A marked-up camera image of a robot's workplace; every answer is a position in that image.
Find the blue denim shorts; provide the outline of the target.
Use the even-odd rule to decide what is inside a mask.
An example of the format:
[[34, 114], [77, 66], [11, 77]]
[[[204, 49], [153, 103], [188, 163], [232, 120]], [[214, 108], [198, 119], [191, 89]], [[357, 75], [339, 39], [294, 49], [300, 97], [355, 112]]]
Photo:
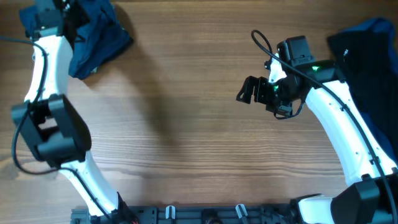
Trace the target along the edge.
[[133, 43], [110, 1], [36, 1], [19, 17], [28, 38], [38, 40], [47, 29], [65, 36], [73, 50], [68, 74], [80, 80]]

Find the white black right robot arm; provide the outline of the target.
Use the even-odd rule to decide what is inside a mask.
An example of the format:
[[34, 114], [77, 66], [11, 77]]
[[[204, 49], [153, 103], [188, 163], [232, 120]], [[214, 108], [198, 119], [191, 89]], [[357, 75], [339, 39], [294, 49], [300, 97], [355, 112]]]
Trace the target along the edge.
[[358, 111], [349, 85], [332, 60], [316, 61], [304, 36], [273, 51], [265, 35], [251, 32], [269, 60], [268, 77], [247, 77], [236, 99], [261, 103], [276, 119], [298, 116], [307, 106], [338, 155], [347, 188], [336, 197], [309, 195], [292, 202], [296, 223], [396, 223], [397, 164], [376, 141]]

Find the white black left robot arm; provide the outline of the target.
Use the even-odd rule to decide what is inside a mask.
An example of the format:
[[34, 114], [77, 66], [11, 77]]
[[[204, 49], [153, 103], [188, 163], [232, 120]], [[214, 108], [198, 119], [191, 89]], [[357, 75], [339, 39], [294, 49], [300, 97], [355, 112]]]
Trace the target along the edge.
[[59, 172], [88, 207], [89, 223], [132, 223], [135, 214], [112, 188], [91, 153], [88, 126], [67, 98], [77, 30], [90, 22], [79, 1], [36, 1], [36, 27], [27, 44], [34, 71], [23, 103], [12, 107], [11, 154], [25, 174]]

